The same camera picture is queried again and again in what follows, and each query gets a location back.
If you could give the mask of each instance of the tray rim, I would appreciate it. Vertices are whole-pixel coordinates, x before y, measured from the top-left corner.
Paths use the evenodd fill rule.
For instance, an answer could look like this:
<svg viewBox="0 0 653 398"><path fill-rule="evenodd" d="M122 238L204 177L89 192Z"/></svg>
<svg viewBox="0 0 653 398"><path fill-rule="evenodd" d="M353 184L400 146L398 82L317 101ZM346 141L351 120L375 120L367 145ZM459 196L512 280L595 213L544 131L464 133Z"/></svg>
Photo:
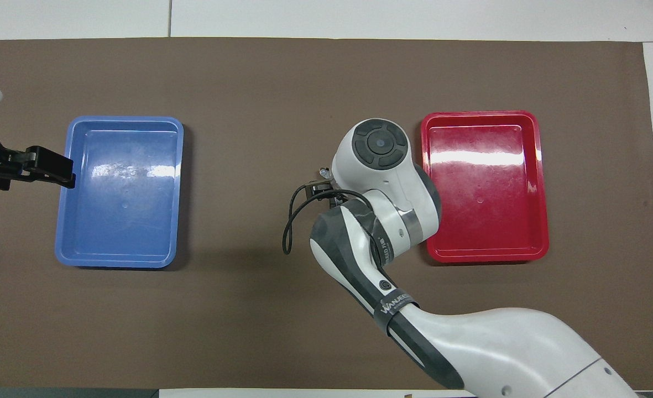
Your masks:
<svg viewBox="0 0 653 398"><path fill-rule="evenodd" d="M169 252L162 260L103 260L103 259L73 259L66 257L63 253L64 241L64 225L66 218L66 203L68 196L71 195L68 188L61 188L59 195L59 211L58 218L56 219L56 242L54 244L54 254L56 259L64 265L76 267L100 267L106 269L162 269L169 265L176 256L176 240L178 230L178 212L180 201L180 187L181 187L181 164L183 155L183 141L184 141L184 128L180 121L172 116L78 116L68 126L66 131L66 147L64 149L64 156L70 157L71 149L73 148L73 138L76 132L76 127L81 123L87 122L161 122L170 123L175 126L177 133L176 143L176 156L175 163L177 174L174 178L174 199L171 209L170 220L170 234L169 234ZM142 131L137 128L131 129L132 131Z"/></svg>

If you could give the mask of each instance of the black strap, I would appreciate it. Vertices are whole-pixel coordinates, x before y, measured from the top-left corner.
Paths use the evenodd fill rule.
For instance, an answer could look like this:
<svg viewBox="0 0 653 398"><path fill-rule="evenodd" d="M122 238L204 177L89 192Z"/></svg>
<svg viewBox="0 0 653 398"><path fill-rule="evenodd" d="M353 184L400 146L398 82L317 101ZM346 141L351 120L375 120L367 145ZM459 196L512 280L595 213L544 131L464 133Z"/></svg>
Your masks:
<svg viewBox="0 0 653 398"><path fill-rule="evenodd" d="M413 300L405 290L395 288L395 290L383 297L380 300L379 307L376 307L373 310L373 319L375 320L376 325L378 325L383 333L389 336L388 323L390 323L390 320L393 319L395 314L400 312L402 307L405 307L405 305L410 304L411 302L417 305L415 300Z"/></svg>

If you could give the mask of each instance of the wire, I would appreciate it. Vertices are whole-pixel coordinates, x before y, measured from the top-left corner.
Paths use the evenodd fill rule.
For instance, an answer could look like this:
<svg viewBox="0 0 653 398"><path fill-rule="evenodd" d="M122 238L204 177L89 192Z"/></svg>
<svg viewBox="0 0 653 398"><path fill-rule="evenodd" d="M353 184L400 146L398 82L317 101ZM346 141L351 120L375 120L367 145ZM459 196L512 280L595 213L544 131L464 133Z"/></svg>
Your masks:
<svg viewBox="0 0 653 398"><path fill-rule="evenodd" d="M296 199L296 196L299 194L299 192L301 190L305 189L305 188L306 188L306 184L304 184L303 186L300 186L299 188L297 188L296 191L294 191L294 193L291 195L291 199L289 200L289 213L286 215L287 219L289 219L289 217L291 217L291 209L294 206L294 199ZM288 249L286 247L284 247L284 236L283 236L283 253L284 254L289 254L289 252L291 252L291 240L292 240L291 235L292 234L291 234L291 224L290 224L289 225L289 236L288 236L288 239L289 239L289 248Z"/></svg>
<svg viewBox="0 0 653 398"><path fill-rule="evenodd" d="M296 199L296 196L299 194L299 191L302 189L306 188L306 186L300 186L296 191L294 191L294 194L291 196L291 201L289 201L289 218L288 221L286 221L286 225L284 226L284 232L283 232L283 253L284 254L289 254L291 252L291 242L292 242L292 223L294 219L296 218L296 215L301 212L304 207L306 207L309 203L313 201L317 201L318 199L324 199L326 197L333 197L335 193L341 193L341 194L346 194L346 195L351 195L358 197L361 201L365 203L366 206L370 210L373 209L373 206L371 205L371 202L366 199L365 196L360 194L359 192L356 191L350 191L348 189L331 189L330 191L324 191L324 192L319 192L316 195L309 197L306 201L304 201L302 204L299 205L299 207L292 212L292 207L294 205L294 199Z"/></svg>

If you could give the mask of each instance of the circular button panel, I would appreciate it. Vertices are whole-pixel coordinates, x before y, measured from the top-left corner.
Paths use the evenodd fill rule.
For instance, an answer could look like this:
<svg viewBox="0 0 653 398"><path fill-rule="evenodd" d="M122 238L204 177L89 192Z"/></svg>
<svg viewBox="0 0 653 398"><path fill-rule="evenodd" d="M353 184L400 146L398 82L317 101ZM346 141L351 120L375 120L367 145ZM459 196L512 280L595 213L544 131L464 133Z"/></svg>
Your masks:
<svg viewBox="0 0 653 398"><path fill-rule="evenodd" d="M352 146L358 160L376 170L392 169L408 153L405 132L383 119L370 119L356 126Z"/></svg>

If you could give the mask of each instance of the brown tabletop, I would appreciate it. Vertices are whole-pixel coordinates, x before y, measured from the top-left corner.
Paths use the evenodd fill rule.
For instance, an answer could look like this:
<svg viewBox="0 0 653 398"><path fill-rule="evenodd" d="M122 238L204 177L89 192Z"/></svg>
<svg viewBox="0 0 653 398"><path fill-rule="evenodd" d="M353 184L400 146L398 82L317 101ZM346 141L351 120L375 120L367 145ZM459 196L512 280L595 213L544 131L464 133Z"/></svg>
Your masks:
<svg viewBox="0 0 653 398"><path fill-rule="evenodd" d="M172 38L0 41L0 140L63 152L81 115L185 126L179 252L163 271L76 269L59 188L0 191L0 386L439 386L316 264L322 203L280 249L296 186L351 126L524 109L541 128L550 250L390 276L430 312L530 307L653 389L653 141L638 43Z"/></svg>

